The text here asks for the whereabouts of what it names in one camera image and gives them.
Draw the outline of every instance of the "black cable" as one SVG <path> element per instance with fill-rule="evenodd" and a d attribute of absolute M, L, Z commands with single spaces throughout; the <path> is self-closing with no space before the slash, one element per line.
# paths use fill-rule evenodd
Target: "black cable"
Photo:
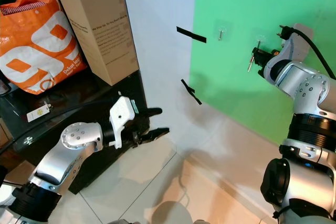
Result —
<path fill-rule="evenodd" d="M 314 44 L 314 42 L 306 34 L 301 32 L 300 30 L 294 29 L 292 27 L 288 27 L 288 26 L 280 26 L 280 27 L 282 28 L 281 34 L 279 34 L 280 38 L 287 40 L 287 39 L 289 39 L 289 37 L 292 33 L 296 33 L 299 36 L 301 36 L 310 45 L 310 47 L 314 50 L 315 54 L 317 55 L 317 57 L 321 61 L 322 65 L 326 69 L 330 78 L 336 80 L 336 76 L 332 72 L 332 70 L 329 67 L 328 63 L 326 62 L 325 58 L 321 54 L 320 50 L 317 48 L 317 46 Z"/>
<path fill-rule="evenodd" d="M 48 121 L 50 121 L 51 119 L 54 119 L 60 115 L 63 115 L 65 113 L 68 113 L 72 110 L 76 110 L 76 109 L 79 109 L 79 108 L 82 108 L 82 107 L 86 107 L 86 106 L 90 106 L 90 105 L 93 105 L 93 104 L 100 104 L 100 103 L 111 103 L 113 102 L 113 99 L 110 99 L 110 100 L 100 100 L 100 101 L 93 101 L 93 102 L 87 102 L 87 103 L 83 103 L 83 104 L 79 104 L 79 105 L 76 105 L 76 106 L 73 106 L 73 107 L 70 107 L 68 109 L 65 109 L 55 115 L 53 115 L 52 117 L 48 118 L 48 119 L 45 119 L 41 122 L 39 122 L 38 124 L 35 124 L 33 127 L 30 127 L 29 129 L 27 129 L 24 133 L 22 133 L 20 136 L 16 137 L 15 139 L 13 139 L 12 141 L 8 142 L 4 147 L 2 147 L 0 149 L 0 156 L 6 151 L 8 150 L 8 148 L 10 148 L 13 144 L 15 144 L 22 136 L 24 136 L 25 134 L 27 134 L 29 131 L 35 129 L 36 127 L 40 126 L 41 124 L 43 123 L 46 123 Z"/>

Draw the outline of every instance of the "white logo on bag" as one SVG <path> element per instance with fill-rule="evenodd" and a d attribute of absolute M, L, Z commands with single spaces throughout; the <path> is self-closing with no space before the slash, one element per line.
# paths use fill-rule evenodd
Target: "white logo on bag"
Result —
<path fill-rule="evenodd" d="M 67 34 L 63 39 L 50 33 L 56 25 L 61 26 L 67 31 Z M 61 11 L 57 11 L 41 28 L 32 34 L 31 41 L 47 51 L 61 52 L 70 45 L 72 37 L 72 30 L 65 14 Z M 79 50 L 76 43 L 75 49 L 65 58 L 74 60 L 78 53 Z M 17 71 L 7 66 L 13 60 L 20 60 L 30 65 L 30 67 L 23 72 Z M 15 47 L 0 57 L 1 71 L 7 78 L 17 83 L 29 80 L 39 71 L 39 69 L 46 71 L 47 74 L 42 79 L 36 83 L 32 83 L 33 85 L 29 87 L 30 90 L 36 92 L 41 90 L 41 86 L 44 90 L 52 87 L 55 84 L 54 77 L 60 74 L 63 71 L 63 68 L 64 64 L 62 61 L 29 46 Z"/>

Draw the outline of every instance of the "white tag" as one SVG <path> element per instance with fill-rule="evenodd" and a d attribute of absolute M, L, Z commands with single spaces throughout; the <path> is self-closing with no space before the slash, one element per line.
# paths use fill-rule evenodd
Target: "white tag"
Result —
<path fill-rule="evenodd" d="M 27 119 L 28 119 L 28 123 L 30 123 L 31 121 L 40 118 L 41 116 L 48 114 L 50 112 L 49 109 L 50 104 L 46 104 L 43 105 L 42 107 L 39 107 L 36 110 L 30 111 L 29 113 L 27 113 Z"/>

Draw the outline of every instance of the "striped fabric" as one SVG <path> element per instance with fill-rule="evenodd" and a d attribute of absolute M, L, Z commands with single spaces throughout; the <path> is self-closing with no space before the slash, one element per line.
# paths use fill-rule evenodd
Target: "striped fabric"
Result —
<path fill-rule="evenodd" d="M 1 12 L 3 15 L 10 15 L 13 13 L 20 13 L 20 12 L 24 12 L 25 10 L 32 10 L 35 9 L 37 7 L 41 7 L 46 5 L 46 3 L 44 2 L 35 2 L 35 3 L 31 3 L 31 4 L 27 4 L 27 5 L 23 5 L 23 6 L 18 6 L 18 7 L 6 7 L 6 8 L 0 8 Z"/>

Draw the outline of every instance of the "black tape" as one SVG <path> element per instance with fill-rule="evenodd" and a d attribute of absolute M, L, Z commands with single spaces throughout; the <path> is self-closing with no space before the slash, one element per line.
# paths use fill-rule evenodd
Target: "black tape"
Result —
<path fill-rule="evenodd" d="M 196 39 L 200 42 L 206 43 L 206 38 L 201 36 L 201 35 L 194 34 L 191 31 L 184 30 L 184 29 L 182 29 L 181 27 L 178 27 L 178 26 L 176 27 L 176 29 L 177 29 L 177 32 L 179 32 L 181 34 L 189 36 L 189 37 L 191 37 L 193 39 Z"/>
<path fill-rule="evenodd" d="M 188 93 L 193 97 L 195 98 L 196 102 L 199 104 L 199 105 L 202 105 L 202 102 L 195 96 L 195 90 L 190 88 L 187 83 L 185 83 L 185 81 L 182 79 L 181 80 L 183 85 L 185 86 L 185 88 L 187 89 Z"/>

